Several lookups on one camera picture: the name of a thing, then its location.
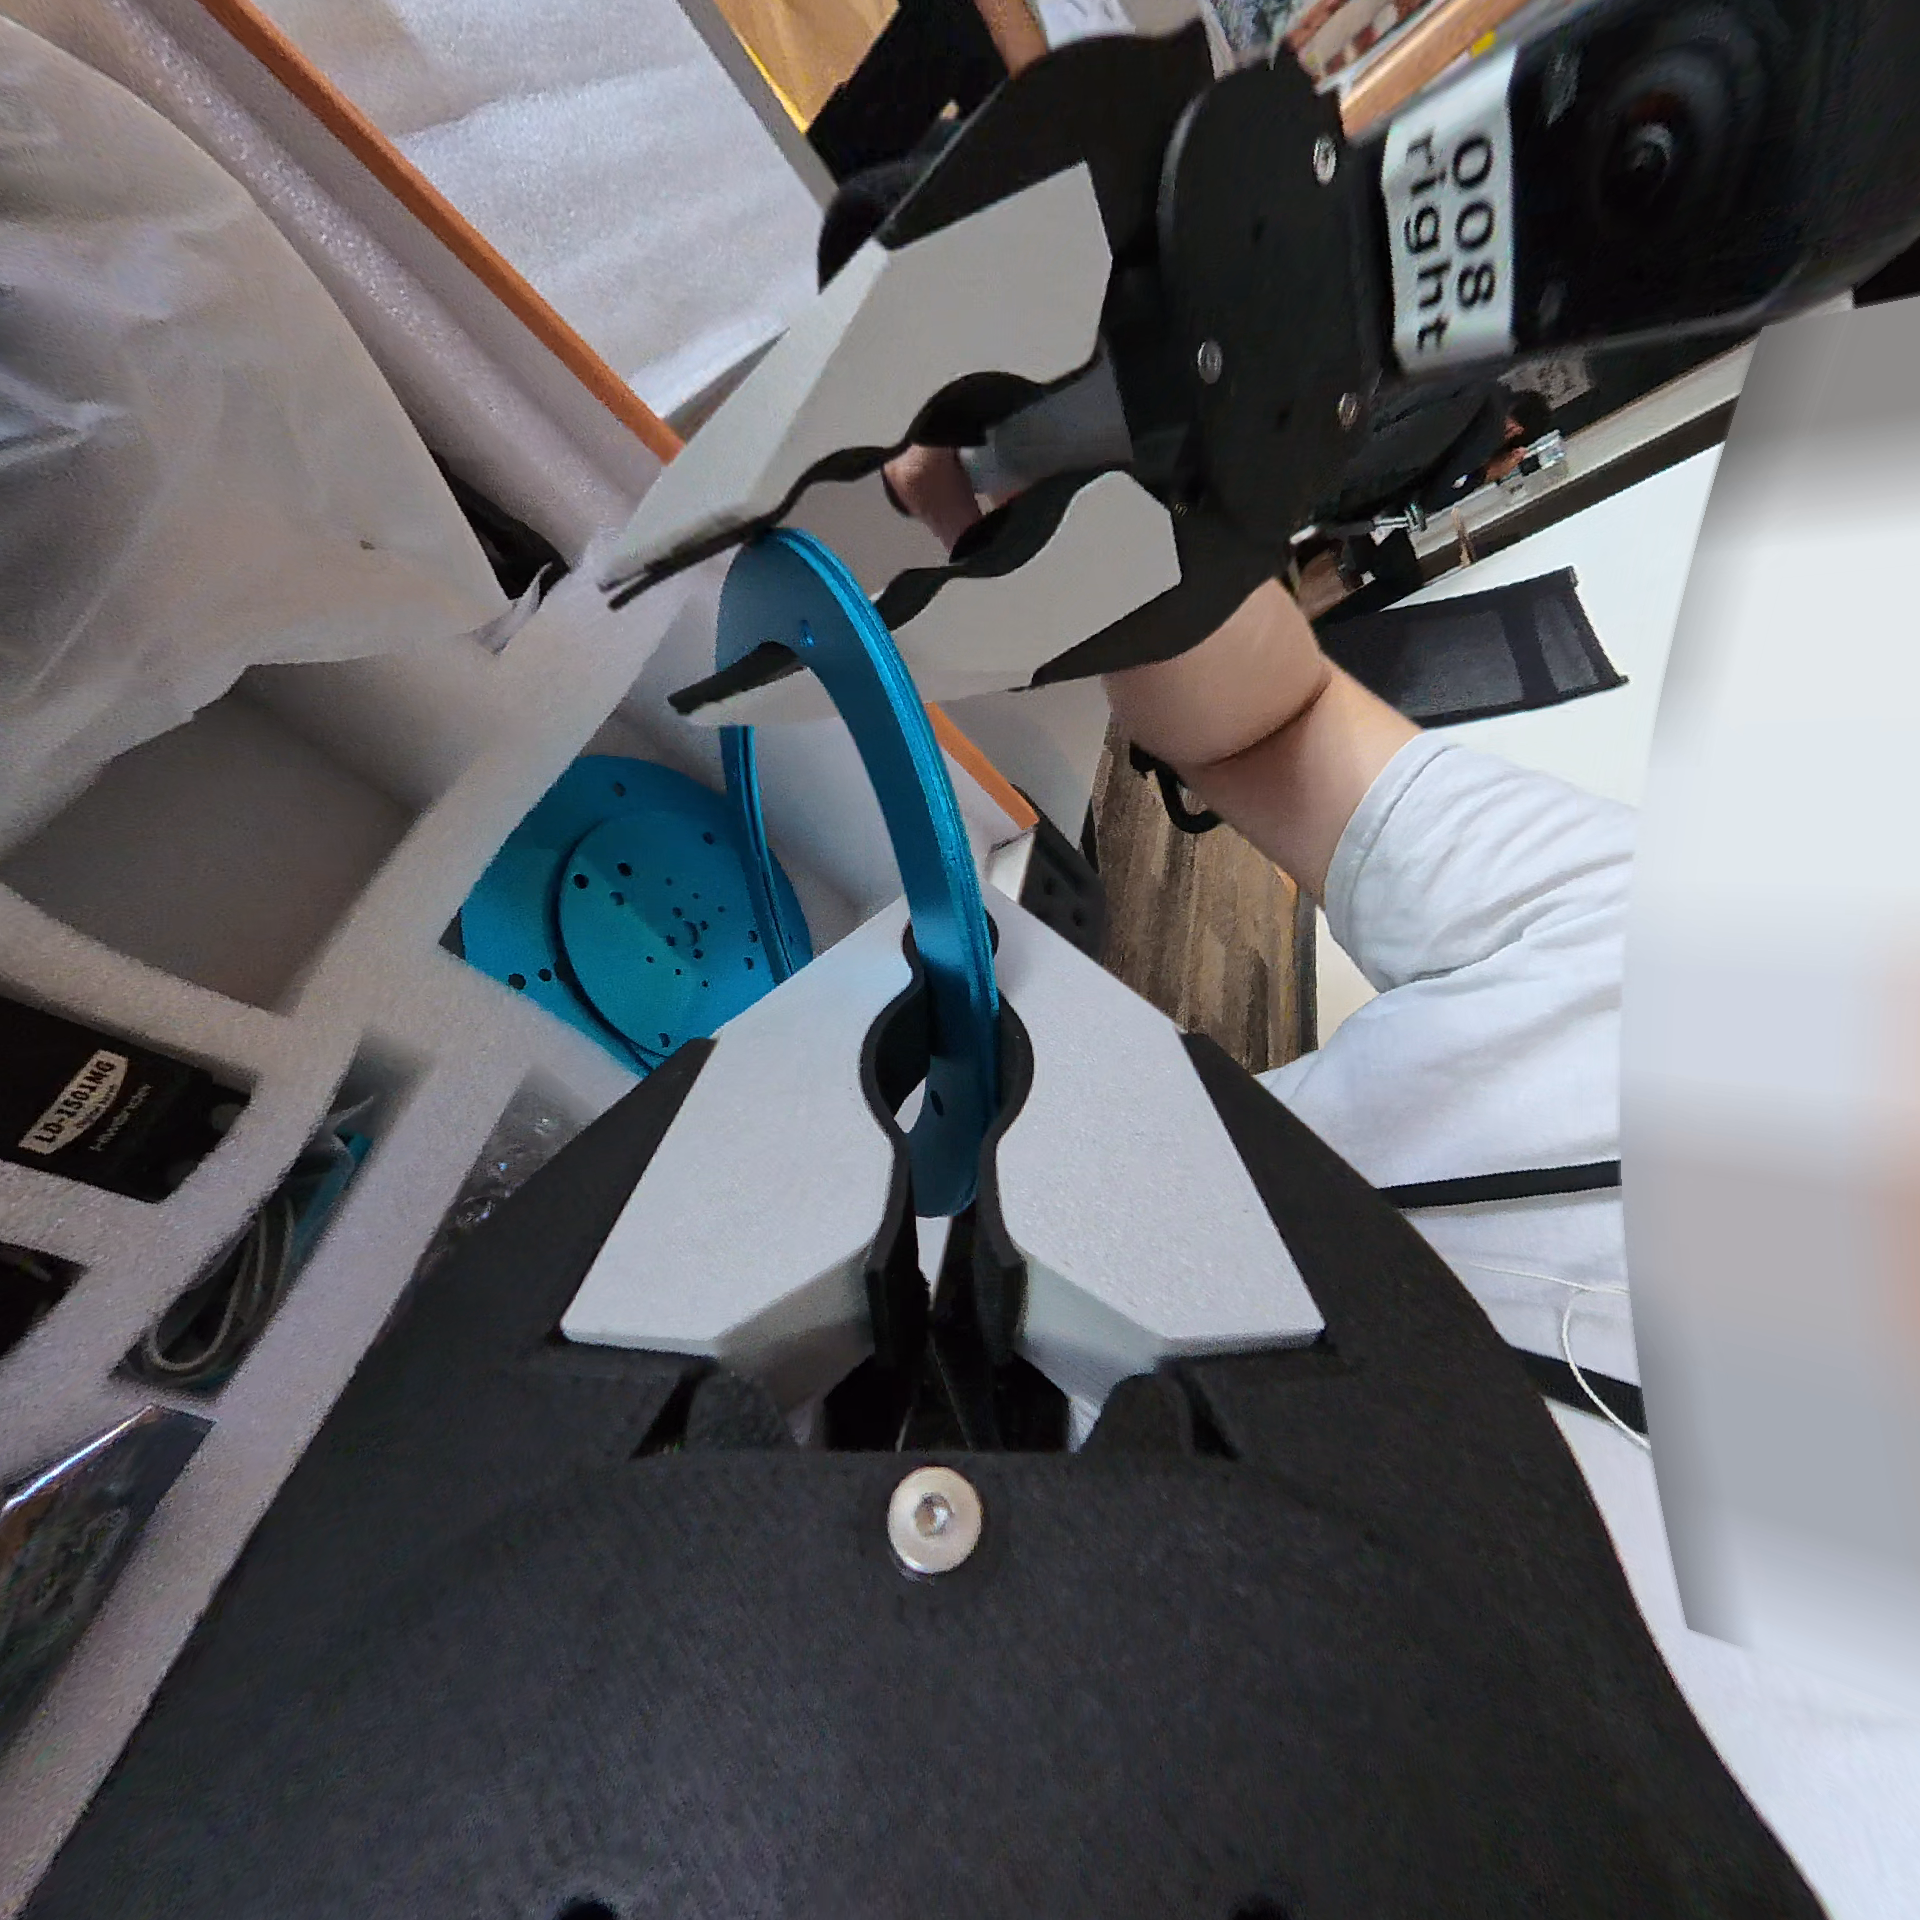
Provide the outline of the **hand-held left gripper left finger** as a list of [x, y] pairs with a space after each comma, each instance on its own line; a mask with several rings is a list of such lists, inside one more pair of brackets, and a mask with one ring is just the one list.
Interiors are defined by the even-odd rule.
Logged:
[[854, 1372], [895, 1145], [863, 1043], [907, 990], [906, 920], [868, 920], [725, 1021], [563, 1316], [575, 1345], [730, 1372]]

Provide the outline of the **black servo without horn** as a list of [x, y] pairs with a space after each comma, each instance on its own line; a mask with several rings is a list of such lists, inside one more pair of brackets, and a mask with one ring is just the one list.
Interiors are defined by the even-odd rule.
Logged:
[[143, 1206], [227, 1140], [249, 1089], [207, 1067], [4, 998], [4, 1161]]

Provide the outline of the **blue disc with few holes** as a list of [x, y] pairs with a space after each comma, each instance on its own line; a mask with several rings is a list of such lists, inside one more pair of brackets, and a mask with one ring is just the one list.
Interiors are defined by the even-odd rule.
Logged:
[[559, 943], [559, 877], [564, 854], [590, 826], [657, 800], [725, 804], [737, 838], [731, 804], [684, 769], [586, 755], [508, 837], [456, 914], [466, 967], [552, 1012], [636, 1074], [650, 1074], [670, 1055], [661, 1062], [636, 1055], [588, 1009]]

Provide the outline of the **person's right hand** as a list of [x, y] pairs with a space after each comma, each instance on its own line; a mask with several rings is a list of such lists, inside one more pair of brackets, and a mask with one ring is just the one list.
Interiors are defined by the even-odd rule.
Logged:
[[907, 444], [883, 466], [892, 505], [920, 523], [946, 551], [985, 516], [955, 446]]

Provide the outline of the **crumpled clear plastic bag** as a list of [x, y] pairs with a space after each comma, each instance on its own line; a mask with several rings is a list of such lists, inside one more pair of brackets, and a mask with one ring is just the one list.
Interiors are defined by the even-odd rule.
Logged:
[[4, 15], [4, 846], [251, 666], [518, 618], [246, 186]]

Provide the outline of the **servo with black horn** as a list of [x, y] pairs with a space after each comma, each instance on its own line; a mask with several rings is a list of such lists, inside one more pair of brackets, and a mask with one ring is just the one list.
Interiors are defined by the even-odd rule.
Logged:
[[4, 1355], [71, 1292], [81, 1267], [33, 1248], [4, 1242]]

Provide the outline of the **black mesh chair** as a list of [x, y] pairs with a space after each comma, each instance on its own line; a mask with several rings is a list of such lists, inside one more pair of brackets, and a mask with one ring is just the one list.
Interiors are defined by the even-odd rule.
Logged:
[[1321, 643], [1420, 727], [1562, 708], [1628, 684], [1600, 646], [1575, 569], [1436, 604], [1334, 618]]

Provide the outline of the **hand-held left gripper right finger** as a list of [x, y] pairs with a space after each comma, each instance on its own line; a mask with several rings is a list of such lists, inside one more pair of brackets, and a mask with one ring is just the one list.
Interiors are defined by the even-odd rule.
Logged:
[[1019, 900], [985, 892], [1031, 1076], [997, 1145], [1040, 1372], [1153, 1372], [1301, 1348], [1324, 1312], [1174, 1018]]

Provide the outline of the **shiny foil packet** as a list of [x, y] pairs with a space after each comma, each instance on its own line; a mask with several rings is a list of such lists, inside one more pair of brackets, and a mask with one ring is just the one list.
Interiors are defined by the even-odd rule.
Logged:
[[4, 1743], [208, 1433], [204, 1415], [148, 1403], [4, 1495]]

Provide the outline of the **orange cardboard kit box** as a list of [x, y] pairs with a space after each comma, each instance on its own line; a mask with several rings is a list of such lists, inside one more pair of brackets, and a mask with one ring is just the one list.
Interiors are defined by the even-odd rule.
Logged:
[[[320, 277], [417, 438], [564, 559], [664, 455], [639, 396], [260, 4], [4, 4], [233, 180]], [[799, 130], [717, 4], [686, 14], [821, 199]], [[4, 1743], [21, 1916], [400, 1309], [518, 1087], [580, 1121], [631, 1083], [443, 943], [541, 779], [668, 735], [693, 618], [563, 599], [489, 652], [429, 640], [275, 661], [112, 760], [4, 860], [4, 986], [237, 1067], [251, 1108], [157, 1207], [4, 1172], [9, 1242], [81, 1267], [4, 1357], [4, 1483], [148, 1403], [213, 1420], [74, 1652]]]

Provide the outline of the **blue disc with many holes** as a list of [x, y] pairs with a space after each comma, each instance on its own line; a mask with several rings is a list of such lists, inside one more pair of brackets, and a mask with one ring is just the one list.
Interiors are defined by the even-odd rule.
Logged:
[[559, 943], [588, 1009], [650, 1062], [782, 983], [725, 804], [657, 800], [590, 826], [563, 865]]

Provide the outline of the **person's white shirt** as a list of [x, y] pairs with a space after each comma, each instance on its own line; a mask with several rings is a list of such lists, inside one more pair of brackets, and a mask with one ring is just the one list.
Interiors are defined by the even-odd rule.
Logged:
[[[1377, 1188], [1619, 1157], [1637, 817], [1389, 727], [1285, 756], [1278, 832], [1369, 998], [1266, 1087]], [[1691, 1711], [1833, 1916], [1916, 1916], [1916, 1718], [1691, 1632], [1648, 1458], [1584, 1385], [1638, 1385], [1618, 1193], [1424, 1212], [1503, 1338], [1579, 1379], [1552, 1407]]]

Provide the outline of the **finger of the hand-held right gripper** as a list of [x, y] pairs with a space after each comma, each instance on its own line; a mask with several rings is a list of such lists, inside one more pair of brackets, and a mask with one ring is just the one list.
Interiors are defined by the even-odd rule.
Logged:
[[1089, 164], [890, 248], [798, 312], [661, 469], [607, 556], [611, 607], [773, 525], [833, 459], [929, 440], [973, 378], [1047, 388], [1090, 363], [1114, 253]]
[[823, 543], [777, 530], [734, 556], [717, 626], [717, 651], [737, 656], [670, 692], [695, 721], [809, 721], [831, 711], [831, 626], [847, 618], [856, 640], [883, 623], [906, 678], [926, 702], [1019, 692], [1043, 670], [1149, 607], [1183, 582], [1174, 516], [1128, 472], [1096, 472], [1076, 493], [1046, 483], [1017, 499], [1011, 535], [1043, 530], [1034, 556], [1011, 571], [934, 569], [930, 598], [883, 612]]

